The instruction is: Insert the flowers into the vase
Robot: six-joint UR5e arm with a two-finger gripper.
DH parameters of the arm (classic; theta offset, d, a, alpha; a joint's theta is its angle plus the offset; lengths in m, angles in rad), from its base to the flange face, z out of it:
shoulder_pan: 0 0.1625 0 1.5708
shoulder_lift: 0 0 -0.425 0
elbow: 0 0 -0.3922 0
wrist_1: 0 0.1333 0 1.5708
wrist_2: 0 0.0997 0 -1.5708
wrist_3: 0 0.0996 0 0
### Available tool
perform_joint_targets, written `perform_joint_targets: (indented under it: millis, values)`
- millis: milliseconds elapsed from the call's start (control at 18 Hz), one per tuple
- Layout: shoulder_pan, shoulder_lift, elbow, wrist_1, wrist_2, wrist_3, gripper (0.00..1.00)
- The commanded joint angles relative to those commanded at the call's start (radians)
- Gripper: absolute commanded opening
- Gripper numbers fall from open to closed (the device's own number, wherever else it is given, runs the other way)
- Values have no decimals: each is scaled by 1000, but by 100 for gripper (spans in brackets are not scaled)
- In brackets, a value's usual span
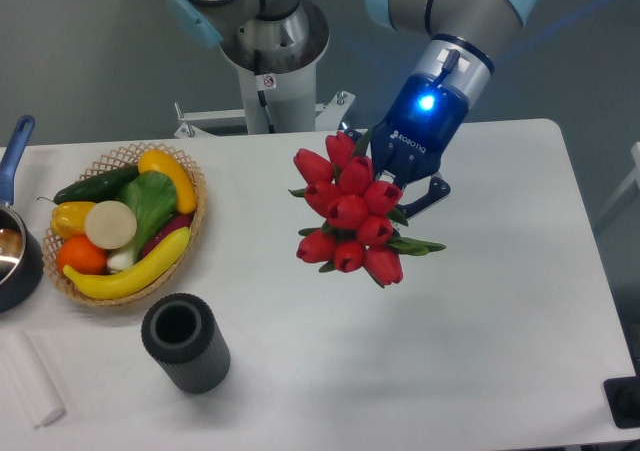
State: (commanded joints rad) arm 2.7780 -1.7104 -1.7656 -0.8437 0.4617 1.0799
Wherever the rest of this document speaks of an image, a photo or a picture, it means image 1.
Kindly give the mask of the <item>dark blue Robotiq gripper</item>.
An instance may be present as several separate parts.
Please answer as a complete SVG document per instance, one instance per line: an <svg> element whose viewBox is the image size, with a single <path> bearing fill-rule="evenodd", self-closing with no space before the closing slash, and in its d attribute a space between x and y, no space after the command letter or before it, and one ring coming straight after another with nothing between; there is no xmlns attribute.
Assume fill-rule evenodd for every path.
<svg viewBox="0 0 640 451"><path fill-rule="evenodd" d="M451 193L449 183L436 172L468 111L465 99L416 74L407 79L372 130L349 128L344 134L354 144L370 142L374 174L388 173L400 188L431 176L423 195L399 206L406 220L411 220Z"/></svg>

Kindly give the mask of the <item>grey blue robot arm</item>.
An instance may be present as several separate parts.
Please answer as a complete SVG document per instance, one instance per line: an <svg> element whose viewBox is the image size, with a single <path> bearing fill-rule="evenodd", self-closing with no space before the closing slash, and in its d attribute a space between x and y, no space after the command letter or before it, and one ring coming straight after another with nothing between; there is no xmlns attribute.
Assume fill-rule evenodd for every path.
<svg viewBox="0 0 640 451"><path fill-rule="evenodd" d="M449 194L442 155L474 106L506 44L537 0L365 0L379 25L421 33L428 45L368 150L376 176L428 192L399 205L407 220ZM252 134L328 130L339 119L316 109L316 66L329 43L325 15L310 0L165 0L184 32L219 48L235 67Z"/></svg>

